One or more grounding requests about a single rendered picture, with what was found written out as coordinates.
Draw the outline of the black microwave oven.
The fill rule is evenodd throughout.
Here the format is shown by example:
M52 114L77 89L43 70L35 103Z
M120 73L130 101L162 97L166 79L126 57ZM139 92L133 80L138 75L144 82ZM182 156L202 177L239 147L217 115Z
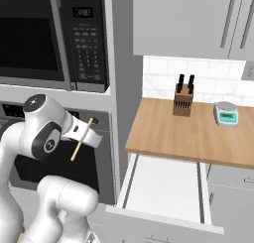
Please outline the black microwave oven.
M109 86L104 0L61 0L71 90ZM50 0L0 0L0 84L64 89Z

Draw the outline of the closed grey drawer front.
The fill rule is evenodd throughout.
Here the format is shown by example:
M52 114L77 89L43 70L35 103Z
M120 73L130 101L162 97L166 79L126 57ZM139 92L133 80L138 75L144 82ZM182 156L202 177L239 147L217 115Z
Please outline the closed grey drawer front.
M254 170L210 165L207 169L207 181L211 184L254 190L254 183L244 182L244 178L254 180Z

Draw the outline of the grey base cupboard door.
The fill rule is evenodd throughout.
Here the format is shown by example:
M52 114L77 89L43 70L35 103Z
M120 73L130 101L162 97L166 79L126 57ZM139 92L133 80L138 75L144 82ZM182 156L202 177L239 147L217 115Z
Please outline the grey base cupboard door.
M254 243L254 191L216 184L208 190L212 224L224 229L216 243Z

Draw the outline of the black built-in oven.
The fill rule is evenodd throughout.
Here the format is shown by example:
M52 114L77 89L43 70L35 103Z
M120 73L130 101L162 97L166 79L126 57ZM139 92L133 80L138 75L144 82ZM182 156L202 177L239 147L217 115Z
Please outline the black built-in oven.
M65 110L83 122L91 117L99 120L98 124L91 124L91 129L102 137L99 147L82 145L73 162L70 157L76 140L59 141L55 150L41 161L18 155L10 175L11 185L36 190L43 177L60 176L92 187L99 193L100 202L114 204L110 114L84 109Z

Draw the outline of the wooden knife block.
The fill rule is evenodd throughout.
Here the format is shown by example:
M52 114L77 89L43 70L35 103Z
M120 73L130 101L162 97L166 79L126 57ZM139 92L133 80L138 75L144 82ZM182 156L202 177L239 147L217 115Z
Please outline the wooden knife block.
M193 100L193 88L186 84L176 85L173 114L175 116L191 116L191 106Z

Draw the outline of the narrow grey wall cupboard door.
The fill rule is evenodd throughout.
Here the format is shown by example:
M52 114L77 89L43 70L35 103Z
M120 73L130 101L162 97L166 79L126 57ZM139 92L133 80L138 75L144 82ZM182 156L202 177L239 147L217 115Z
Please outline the narrow grey wall cupboard door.
M249 8L252 0L241 0L241 7L237 17L237 23L230 49L229 58L237 61L254 61L254 14L249 29L246 45L240 49L242 35L246 25Z

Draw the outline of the grey wall socket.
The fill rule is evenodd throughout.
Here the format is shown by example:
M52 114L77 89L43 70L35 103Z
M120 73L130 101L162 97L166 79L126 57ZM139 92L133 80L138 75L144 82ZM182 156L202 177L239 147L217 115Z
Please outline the grey wall socket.
M248 61L245 64L242 80L251 80L254 81L254 61Z

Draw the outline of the grey tall appliance cabinet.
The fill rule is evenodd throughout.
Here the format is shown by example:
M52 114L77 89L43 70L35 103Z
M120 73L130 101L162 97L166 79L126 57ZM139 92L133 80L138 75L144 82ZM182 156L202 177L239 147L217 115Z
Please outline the grey tall appliance cabinet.
M0 84L0 127L25 119L24 103L33 95L45 94L64 109L84 109L110 114L110 138L114 204L99 201L87 222L100 243L109 239L108 205L117 204L128 167L126 141L142 96L142 60L133 54L133 0L104 0L109 86L103 93ZM23 229L28 230L39 209L37 190L11 185L9 189L23 211Z

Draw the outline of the wide grey wall cupboard door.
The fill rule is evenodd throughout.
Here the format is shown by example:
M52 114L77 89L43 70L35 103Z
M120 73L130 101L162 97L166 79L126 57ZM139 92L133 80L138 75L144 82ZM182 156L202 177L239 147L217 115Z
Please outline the wide grey wall cupboard door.
M224 49L230 0L133 0L133 53L226 60L241 0L235 0Z

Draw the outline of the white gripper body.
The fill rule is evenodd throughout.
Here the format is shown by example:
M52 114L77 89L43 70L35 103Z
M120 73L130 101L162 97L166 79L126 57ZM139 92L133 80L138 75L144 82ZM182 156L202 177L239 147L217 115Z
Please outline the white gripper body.
M80 128L79 142L92 148L98 148L102 137L92 130L88 125Z

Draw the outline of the open white drawer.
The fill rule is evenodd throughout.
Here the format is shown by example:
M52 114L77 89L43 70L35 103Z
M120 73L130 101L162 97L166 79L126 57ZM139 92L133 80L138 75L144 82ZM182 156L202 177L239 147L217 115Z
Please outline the open white drawer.
M216 243L205 165L132 154L117 204L108 205L111 243L145 243L154 234L173 243Z

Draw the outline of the grey kitchen scale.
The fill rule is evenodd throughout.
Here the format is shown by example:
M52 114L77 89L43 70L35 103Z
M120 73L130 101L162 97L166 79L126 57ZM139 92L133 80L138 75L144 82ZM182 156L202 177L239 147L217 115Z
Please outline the grey kitchen scale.
M215 102L213 106L213 116L218 126L232 128L238 126L238 109L236 105L231 102Z

